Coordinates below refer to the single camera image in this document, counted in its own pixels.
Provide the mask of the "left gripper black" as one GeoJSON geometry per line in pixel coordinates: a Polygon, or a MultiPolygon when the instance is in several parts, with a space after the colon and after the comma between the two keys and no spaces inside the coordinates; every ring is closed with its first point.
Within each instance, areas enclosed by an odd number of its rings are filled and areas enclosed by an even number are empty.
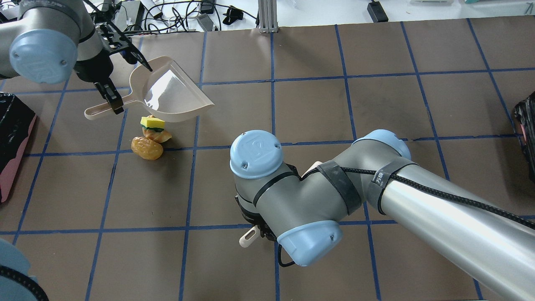
{"type": "Polygon", "coordinates": [[[114,66],[109,53],[98,53],[91,59],[77,61],[74,71],[78,78],[84,82],[94,83],[101,97],[112,111],[118,115],[124,112],[122,96],[115,88],[110,76],[114,66]]]}

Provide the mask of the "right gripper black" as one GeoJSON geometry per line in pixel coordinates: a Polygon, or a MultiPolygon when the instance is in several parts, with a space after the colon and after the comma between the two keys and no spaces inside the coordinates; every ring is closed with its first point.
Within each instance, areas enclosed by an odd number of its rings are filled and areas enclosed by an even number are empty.
{"type": "Polygon", "coordinates": [[[242,205],[242,203],[245,201],[238,194],[235,196],[235,200],[239,206],[239,209],[241,210],[242,217],[251,225],[258,226],[260,230],[260,236],[262,238],[267,238],[269,241],[275,242],[277,240],[277,237],[270,229],[266,221],[263,219],[263,217],[259,213],[253,213],[250,210],[247,210],[242,205]]]}

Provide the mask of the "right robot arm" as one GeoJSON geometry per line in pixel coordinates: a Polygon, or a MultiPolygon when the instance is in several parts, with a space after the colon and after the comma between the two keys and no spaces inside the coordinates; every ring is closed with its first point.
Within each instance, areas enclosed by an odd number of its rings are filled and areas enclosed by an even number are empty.
{"type": "Polygon", "coordinates": [[[229,166],[243,217],[297,265],[329,253],[339,222],[367,203],[503,298],[534,299],[534,223],[419,166],[393,132],[372,131],[300,176],[275,135],[247,131],[229,166]]]}

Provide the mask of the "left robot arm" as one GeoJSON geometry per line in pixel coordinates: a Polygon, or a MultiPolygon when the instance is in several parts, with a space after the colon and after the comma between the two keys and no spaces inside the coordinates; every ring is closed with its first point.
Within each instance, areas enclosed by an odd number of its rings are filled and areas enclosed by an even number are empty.
{"type": "Polygon", "coordinates": [[[114,66],[82,0],[22,0],[18,18],[1,25],[2,79],[59,84],[72,72],[95,84],[108,107],[124,111],[110,76],[114,66]]]}

